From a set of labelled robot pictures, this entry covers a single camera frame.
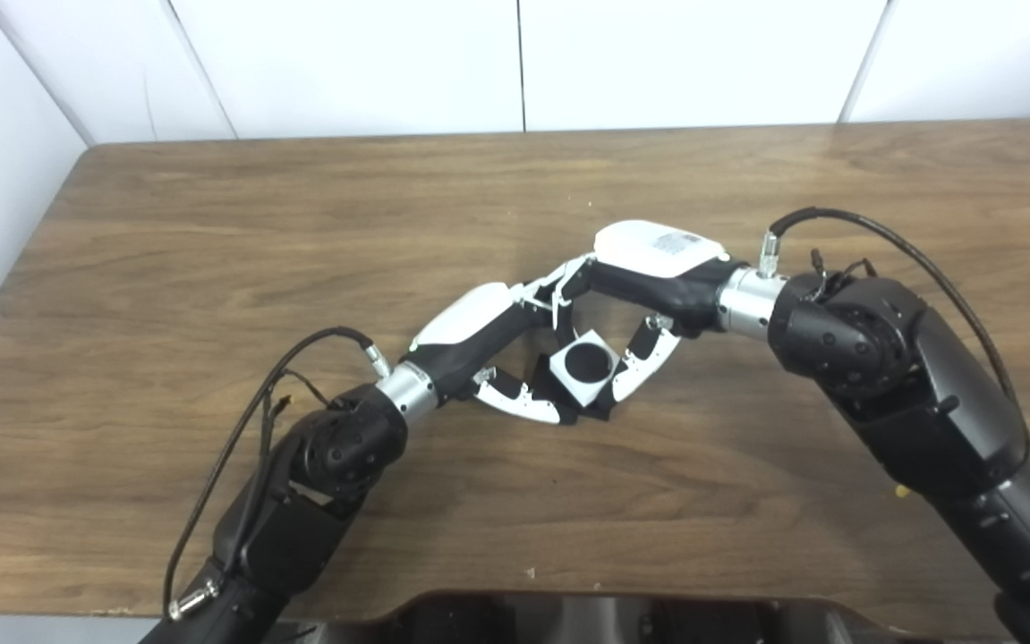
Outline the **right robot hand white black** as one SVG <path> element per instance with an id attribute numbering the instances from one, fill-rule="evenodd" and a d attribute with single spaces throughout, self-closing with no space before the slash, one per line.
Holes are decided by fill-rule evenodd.
<path id="1" fill-rule="evenodd" d="M 598 419 L 629 398 L 683 339 L 720 333 L 720 294 L 744 268 L 717 241 L 650 221 L 622 221 L 596 233 L 592 252 L 560 282 L 554 334 L 560 359 L 550 370 L 580 412 Z M 647 310 L 621 353 L 595 331 L 573 325 L 577 298 L 599 293 Z"/>

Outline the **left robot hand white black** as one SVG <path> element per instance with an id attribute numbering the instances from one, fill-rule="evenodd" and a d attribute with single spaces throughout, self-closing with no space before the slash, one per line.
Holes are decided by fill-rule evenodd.
<path id="1" fill-rule="evenodd" d="M 523 283 L 483 283 L 468 291 L 413 338 L 400 362 L 417 372 L 437 407 L 473 398 L 507 415 L 573 425 L 576 412 L 539 398 L 530 383 L 497 369 L 491 360 L 522 335 L 558 325 L 560 282 L 581 265 L 569 260 L 546 276 Z"/>

